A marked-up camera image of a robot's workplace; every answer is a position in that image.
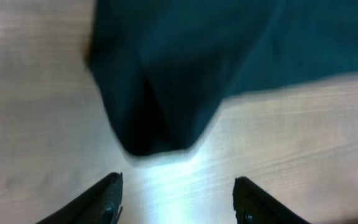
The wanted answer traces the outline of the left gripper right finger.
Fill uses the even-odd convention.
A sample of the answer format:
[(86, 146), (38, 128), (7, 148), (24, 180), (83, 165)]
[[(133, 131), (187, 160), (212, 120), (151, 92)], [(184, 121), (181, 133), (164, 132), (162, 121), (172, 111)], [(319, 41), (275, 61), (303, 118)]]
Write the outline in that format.
[(232, 196), (238, 224), (309, 224), (247, 177), (235, 179)]

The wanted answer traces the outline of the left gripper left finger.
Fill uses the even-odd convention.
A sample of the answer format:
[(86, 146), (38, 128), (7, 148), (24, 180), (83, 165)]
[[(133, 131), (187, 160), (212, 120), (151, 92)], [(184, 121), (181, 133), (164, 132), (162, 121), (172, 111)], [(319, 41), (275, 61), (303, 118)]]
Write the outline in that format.
[(38, 224), (117, 224), (122, 194), (122, 174), (110, 173)]

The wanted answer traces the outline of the black t-shirt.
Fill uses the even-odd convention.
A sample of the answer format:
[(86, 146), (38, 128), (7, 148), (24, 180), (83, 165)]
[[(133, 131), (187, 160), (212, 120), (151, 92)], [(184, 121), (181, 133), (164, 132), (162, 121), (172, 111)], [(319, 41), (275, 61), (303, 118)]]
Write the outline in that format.
[(190, 148), (223, 99), (358, 72), (358, 0), (99, 0), (89, 70), (123, 148)]

